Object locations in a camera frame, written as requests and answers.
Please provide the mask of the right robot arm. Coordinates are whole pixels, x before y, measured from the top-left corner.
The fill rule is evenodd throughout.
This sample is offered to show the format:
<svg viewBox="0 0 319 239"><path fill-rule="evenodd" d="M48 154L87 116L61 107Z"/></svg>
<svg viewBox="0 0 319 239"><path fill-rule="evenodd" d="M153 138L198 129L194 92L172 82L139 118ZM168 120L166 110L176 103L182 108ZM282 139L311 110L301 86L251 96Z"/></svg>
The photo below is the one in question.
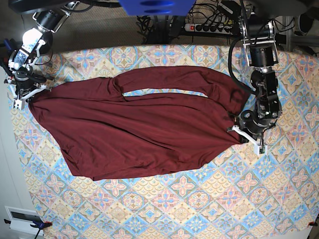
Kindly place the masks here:
<svg viewBox="0 0 319 239"><path fill-rule="evenodd" d="M55 33L70 16L71 10L66 6L37 12L33 15L36 26L26 31L22 36L22 46L14 50L8 60L8 69L12 79L10 85L15 85L14 97L25 100L46 89L47 79L33 72L33 66L43 55L44 47L51 47L48 37Z"/></svg>

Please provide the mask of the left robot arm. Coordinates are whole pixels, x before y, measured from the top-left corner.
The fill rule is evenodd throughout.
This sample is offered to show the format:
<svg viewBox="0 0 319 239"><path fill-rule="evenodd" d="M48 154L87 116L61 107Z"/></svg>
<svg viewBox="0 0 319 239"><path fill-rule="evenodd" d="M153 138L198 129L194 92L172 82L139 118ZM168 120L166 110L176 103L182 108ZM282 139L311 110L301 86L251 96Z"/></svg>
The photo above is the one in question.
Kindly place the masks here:
<svg viewBox="0 0 319 239"><path fill-rule="evenodd" d="M255 104L253 110L245 110L237 117L237 126L243 132L245 142L263 145L265 131L275 127L282 114L282 105L277 94L278 79L273 70L273 66L279 61L274 21L242 15L238 24L241 35L230 45L228 71L237 86L254 95ZM232 70L232 53L239 41L243 43L247 65L254 69L250 86L240 82Z"/></svg>

